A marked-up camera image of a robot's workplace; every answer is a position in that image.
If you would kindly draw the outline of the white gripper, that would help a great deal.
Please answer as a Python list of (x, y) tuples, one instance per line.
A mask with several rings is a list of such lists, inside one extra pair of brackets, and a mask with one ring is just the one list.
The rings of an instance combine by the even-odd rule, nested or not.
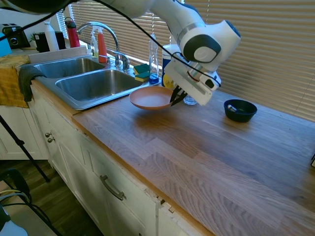
[(171, 106), (181, 102), (187, 94), (204, 106), (217, 90), (217, 72), (206, 70), (198, 62), (191, 61), (185, 65), (178, 60), (171, 60), (165, 67), (165, 74), (177, 85), (170, 98)]

